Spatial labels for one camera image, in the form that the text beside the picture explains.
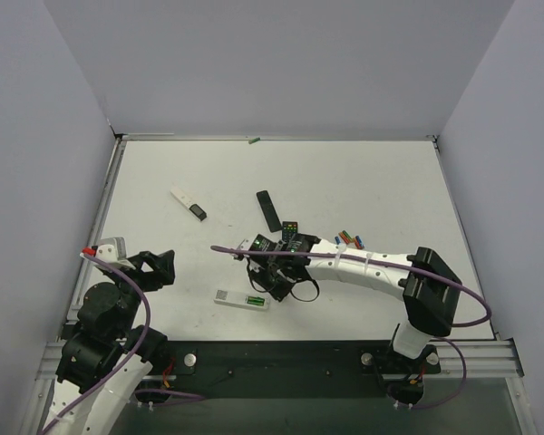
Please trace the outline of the white remote control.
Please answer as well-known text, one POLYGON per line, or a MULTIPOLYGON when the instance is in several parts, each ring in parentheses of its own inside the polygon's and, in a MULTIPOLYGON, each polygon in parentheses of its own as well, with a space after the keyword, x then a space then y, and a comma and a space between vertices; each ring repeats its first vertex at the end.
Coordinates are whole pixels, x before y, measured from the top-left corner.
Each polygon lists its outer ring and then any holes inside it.
POLYGON ((246 299, 248 296, 256 296, 256 295, 250 295, 245 294, 241 292, 235 292, 235 291, 229 291, 229 290, 217 290, 215 293, 215 296, 213 298, 213 302, 217 305, 225 305, 235 308, 242 308, 242 309, 249 309, 249 310, 255 310, 255 311, 267 311, 270 305, 270 299, 266 296, 257 296, 257 297, 263 297, 266 301, 265 307, 256 307, 256 306, 250 306, 246 304, 246 299))

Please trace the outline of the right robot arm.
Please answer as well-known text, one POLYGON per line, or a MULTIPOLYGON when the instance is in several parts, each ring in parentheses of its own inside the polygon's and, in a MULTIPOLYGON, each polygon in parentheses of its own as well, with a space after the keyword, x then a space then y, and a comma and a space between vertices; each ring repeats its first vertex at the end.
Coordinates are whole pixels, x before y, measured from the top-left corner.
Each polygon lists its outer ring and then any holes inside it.
POLYGON ((320 281, 357 285, 389 295, 404 305, 405 317, 393 333, 395 353, 416 360, 433 337, 447 337, 457 311, 461 280, 430 248, 413 254, 380 254, 296 234, 288 242, 262 235, 239 245, 249 252, 252 285, 278 302, 294 286, 320 281))

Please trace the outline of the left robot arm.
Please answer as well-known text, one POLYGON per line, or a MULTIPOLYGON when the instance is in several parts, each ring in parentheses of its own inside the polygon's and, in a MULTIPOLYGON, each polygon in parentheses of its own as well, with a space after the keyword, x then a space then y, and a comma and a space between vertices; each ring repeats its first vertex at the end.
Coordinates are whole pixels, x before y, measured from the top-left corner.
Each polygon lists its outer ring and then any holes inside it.
POLYGON ((146 293, 175 281, 175 253, 127 257, 114 244, 88 246, 82 258, 107 281, 90 287, 65 341, 43 434, 104 434, 149 372, 170 365, 168 338, 138 310, 151 310, 146 293))

